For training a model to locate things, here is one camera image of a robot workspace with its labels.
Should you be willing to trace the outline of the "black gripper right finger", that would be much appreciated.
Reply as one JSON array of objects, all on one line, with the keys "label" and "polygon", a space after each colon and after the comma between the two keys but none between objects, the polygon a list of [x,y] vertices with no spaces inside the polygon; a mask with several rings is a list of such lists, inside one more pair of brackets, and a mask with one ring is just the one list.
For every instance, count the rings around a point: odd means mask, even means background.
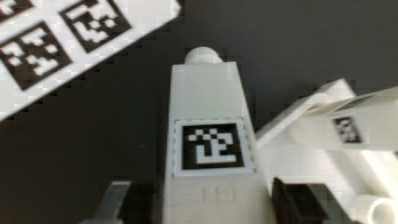
[{"label": "black gripper right finger", "polygon": [[349,218],[323,183],[284,183],[273,178],[271,205],[277,224],[362,224]]}]

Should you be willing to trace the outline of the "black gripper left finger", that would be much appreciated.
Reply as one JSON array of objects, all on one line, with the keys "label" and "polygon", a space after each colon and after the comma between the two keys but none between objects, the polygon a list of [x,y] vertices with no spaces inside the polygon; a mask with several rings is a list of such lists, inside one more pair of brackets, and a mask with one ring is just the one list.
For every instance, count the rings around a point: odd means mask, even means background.
[{"label": "black gripper left finger", "polygon": [[78,224],[156,224],[156,189],[150,184],[113,181],[94,215]]}]

